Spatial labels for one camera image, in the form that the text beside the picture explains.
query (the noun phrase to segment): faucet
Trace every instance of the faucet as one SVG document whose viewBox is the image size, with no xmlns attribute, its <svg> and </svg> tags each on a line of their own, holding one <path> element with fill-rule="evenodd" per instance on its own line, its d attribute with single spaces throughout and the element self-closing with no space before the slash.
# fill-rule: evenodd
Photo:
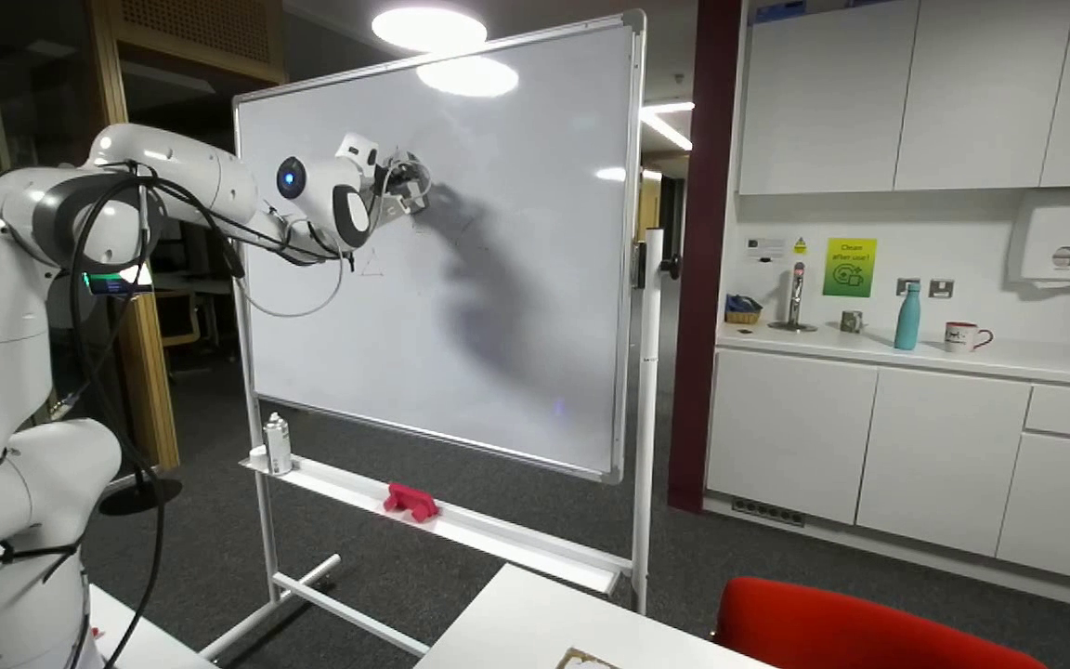
<svg viewBox="0 0 1070 669">
<path fill-rule="evenodd" d="M 802 301 L 802 263 L 791 268 L 784 326 L 800 331 L 800 301 Z"/>
</svg>

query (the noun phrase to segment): ceiling light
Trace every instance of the ceiling light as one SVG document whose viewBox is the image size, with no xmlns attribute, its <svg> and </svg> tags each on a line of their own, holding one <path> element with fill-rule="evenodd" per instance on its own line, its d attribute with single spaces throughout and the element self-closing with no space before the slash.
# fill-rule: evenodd
<svg viewBox="0 0 1070 669">
<path fill-rule="evenodd" d="M 672 104 L 648 104 L 648 117 L 689 117 L 694 111 L 694 100 L 672 100 Z"/>
<path fill-rule="evenodd" d="M 596 178 L 602 181 L 625 181 L 625 169 L 600 169 Z"/>
<path fill-rule="evenodd" d="M 643 111 L 643 122 L 662 134 L 667 140 L 672 140 L 675 148 L 693 154 L 693 137 L 683 137 L 672 122 L 667 122 L 662 117 L 654 111 Z"/>
<path fill-rule="evenodd" d="M 405 52 L 459 52 L 487 41 L 487 23 L 454 8 L 388 8 L 371 23 L 376 39 Z"/>
<path fill-rule="evenodd" d="M 487 57 L 428 62 L 417 76 L 423 85 L 449 97 L 507 97 L 522 85 L 522 76 L 509 62 Z"/>
</svg>

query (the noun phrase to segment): whiteboard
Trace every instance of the whiteboard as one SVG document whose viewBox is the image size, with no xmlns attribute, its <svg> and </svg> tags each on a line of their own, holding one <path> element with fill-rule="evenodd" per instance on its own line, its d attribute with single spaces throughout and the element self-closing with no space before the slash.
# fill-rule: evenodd
<svg viewBox="0 0 1070 669">
<path fill-rule="evenodd" d="M 381 226 L 346 274 L 244 253 L 252 392 L 621 479 L 638 178 L 602 181 L 600 169 L 636 175 L 643 35 L 643 16 L 621 16 L 495 41 L 485 57 L 522 85 L 491 100 L 419 82 L 462 57 L 238 97 L 238 158 L 263 186 L 342 134 L 417 154 L 439 181 L 436 204 Z"/>
</svg>

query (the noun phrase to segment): cable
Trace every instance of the cable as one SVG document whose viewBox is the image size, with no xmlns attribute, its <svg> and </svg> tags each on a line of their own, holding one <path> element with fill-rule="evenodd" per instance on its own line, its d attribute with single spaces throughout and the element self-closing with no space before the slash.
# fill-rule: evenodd
<svg viewBox="0 0 1070 669">
<path fill-rule="evenodd" d="M 342 288 L 346 288 L 346 263 L 339 262 L 339 283 L 334 283 L 334 292 L 327 292 L 327 298 L 321 305 L 303 308 L 303 311 L 279 311 L 279 308 L 262 305 L 249 294 L 244 278 L 238 278 L 241 301 L 252 305 L 258 311 L 270 316 L 270 320 L 310 320 L 310 316 L 324 311 L 342 294 Z"/>
<path fill-rule="evenodd" d="M 166 195 L 166 197 L 174 197 L 174 202 L 181 202 L 181 204 L 190 204 L 190 209 L 196 209 L 201 220 L 205 220 L 205 226 L 215 230 L 225 243 L 232 237 L 232 233 L 215 223 L 215 211 L 205 209 L 201 197 L 192 197 L 185 186 L 166 181 L 166 178 L 158 178 L 158 189 Z M 249 237 L 270 244 L 270 251 L 279 244 L 279 243 L 275 243 L 270 233 L 263 233 L 263 230 L 252 230 L 252 226 L 241 226 L 241 223 L 233 223 L 233 226 L 244 230 Z M 232 243 L 225 244 L 225 262 L 227 262 L 227 273 L 232 273 L 232 274 L 244 274 L 241 256 L 233 253 Z"/>
<path fill-rule="evenodd" d="M 144 581 L 144 588 L 140 588 L 140 594 L 139 594 L 133 616 L 129 616 L 129 624 L 128 624 L 118 647 L 116 647 L 116 656 L 106 662 L 106 669 L 116 669 L 116 664 L 118 664 L 118 658 L 123 658 L 123 650 L 128 650 L 128 645 L 129 645 L 129 637 L 133 637 L 140 614 L 144 614 L 148 604 L 152 604 L 152 590 L 158 590 L 161 568 L 164 568 L 164 497 L 158 493 L 158 548 L 152 548 L 152 560 L 148 560 L 148 581 Z"/>
<path fill-rule="evenodd" d="M 332 251 L 332 244 L 321 237 L 321 230 L 311 226 L 311 220 L 310 220 L 310 237 L 311 237 L 321 251 L 334 253 L 334 262 L 353 256 L 353 253 L 339 253 L 339 251 Z"/>
<path fill-rule="evenodd" d="M 81 226 L 77 237 L 75 237 L 75 256 L 70 256 L 70 268 L 66 268 L 66 278 L 70 278 L 70 283 L 66 283 L 66 288 L 70 288 L 70 320 L 75 320 L 70 335 L 75 335 L 75 350 L 81 355 L 81 365 L 86 365 L 90 384 L 96 381 L 96 365 L 90 361 L 90 346 L 86 346 L 86 340 L 81 340 L 81 294 L 77 294 L 77 278 L 81 278 L 90 233 L 92 233 L 92 226 L 96 226 L 96 220 L 102 220 L 102 211 L 106 211 L 106 204 L 108 204 L 112 197 L 118 197 L 118 195 L 128 195 L 128 189 L 139 189 L 139 197 L 140 197 L 140 186 L 152 186 L 152 178 L 139 178 L 139 175 L 118 178 L 118 186 L 112 186 L 108 195 L 96 197 L 96 204 L 92 204 L 90 217 L 86 217 L 86 226 Z M 128 441 L 118 441 L 118 445 L 123 445 L 123 456 L 129 461 L 129 469 L 133 469 L 139 479 L 140 479 L 140 476 L 161 479 L 158 469 L 152 469 L 140 454 L 133 454 Z M 158 590 L 158 581 L 161 581 L 161 565 L 164 565 L 164 497 L 158 493 L 158 548 L 152 548 L 148 584 L 144 584 L 144 590 L 140 590 L 140 598 L 139 598 L 139 606 L 133 606 L 133 616 L 129 616 L 118 647 L 116 647 L 108 669 L 123 658 L 123 650 L 128 650 L 139 622 L 144 616 L 144 611 L 148 611 L 148 604 L 152 604 L 152 590 Z"/>
<path fill-rule="evenodd" d="M 70 658 L 64 662 L 64 669 L 77 669 L 81 650 L 86 650 L 86 637 L 90 637 L 90 611 L 86 611 L 86 616 L 81 616 L 81 632 L 77 632 L 75 650 L 70 650 Z"/>
<path fill-rule="evenodd" d="M 205 226 L 213 226 L 221 237 L 233 237 L 233 233 L 227 233 L 227 230 L 221 226 L 221 220 L 225 220 L 227 226 L 258 237 L 268 253 L 275 253 L 275 256 L 282 256 L 282 262 L 289 262 L 289 263 L 303 263 L 303 262 L 295 262 L 295 256 L 282 253 L 282 237 L 270 237 L 270 233 L 263 233 L 263 230 L 258 230 L 258 226 L 244 226 L 244 223 L 238 223 L 238 220 L 227 220 L 227 217 L 205 209 L 201 197 L 192 197 L 185 186 L 166 181 L 166 178 L 158 178 L 158 189 L 166 195 L 166 197 L 174 197 L 174 202 L 181 202 L 181 204 L 190 204 L 190 209 L 196 209 L 201 220 L 205 220 Z M 321 256 L 321 253 L 311 253 L 311 251 L 295 251 L 295 253 L 310 256 L 311 263 L 334 262 L 334 256 Z"/>
<path fill-rule="evenodd" d="M 129 292 L 123 294 L 123 305 L 139 294 L 139 283 L 140 283 L 140 274 L 133 273 L 133 278 L 128 283 Z M 96 361 L 92 361 L 92 372 L 81 381 L 81 388 L 75 388 L 75 392 L 66 392 L 64 397 L 57 397 L 57 402 L 52 402 L 57 409 L 64 404 L 64 412 L 66 412 L 66 409 L 75 409 L 75 404 L 86 397 L 86 392 L 92 388 L 92 381 L 102 377 L 102 368 L 116 356 L 118 335 L 123 335 L 123 326 L 116 323 L 108 346 L 106 346 L 106 350 L 96 355 Z"/>
</svg>

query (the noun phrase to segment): whiteboard stand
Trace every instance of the whiteboard stand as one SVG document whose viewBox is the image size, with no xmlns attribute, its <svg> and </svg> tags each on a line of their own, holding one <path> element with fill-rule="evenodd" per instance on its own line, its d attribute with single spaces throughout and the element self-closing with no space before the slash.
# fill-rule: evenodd
<svg viewBox="0 0 1070 669">
<path fill-rule="evenodd" d="M 249 316 L 244 316 L 244 294 L 233 288 L 238 298 L 238 340 L 241 340 L 241 381 L 244 381 L 244 428 L 249 428 L 249 461 L 241 461 L 252 471 L 258 487 L 258 522 L 262 522 L 262 552 L 263 552 L 263 581 L 268 581 L 268 604 L 252 611 L 244 622 L 238 622 L 232 632 L 225 632 L 215 645 L 207 645 L 201 656 L 207 662 L 221 662 L 238 647 L 252 645 L 270 632 L 268 622 L 282 622 L 296 606 L 315 606 L 332 616 L 342 616 L 353 627 L 371 632 L 376 641 L 388 641 L 389 647 L 400 647 L 417 658 L 423 658 L 433 647 L 315 590 L 315 581 L 324 581 L 342 558 L 332 554 L 305 575 L 279 574 L 279 548 L 275 548 L 275 516 L 268 507 L 268 479 L 342 502 L 348 511 L 399 522 L 405 527 L 462 543 L 478 554 L 495 554 L 502 560 L 558 575 L 566 584 L 615 594 L 621 575 L 632 581 L 632 590 L 638 598 L 638 614 L 648 614 L 652 594 L 652 522 L 654 522 L 654 423 L 659 423 L 659 340 L 662 340 L 662 251 L 667 233 L 652 230 L 638 243 L 638 388 L 636 388 L 636 471 L 632 471 L 632 558 L 602 554 L 547 531 L 532 531 L 524 524 L 509 524 L 476 511 L 462 511 L 454 502 L 439 502 L 439 516 L 428 524 L 417 524 L 409 513 L 388 513 L 388 482 L 369 479 L 324 461 L 310 461 L 295 454 L 289 471 L 268 469 L 268 445 L 263 445 L 263 402 L 258 397 L 249 372 Z"/>
</svg>

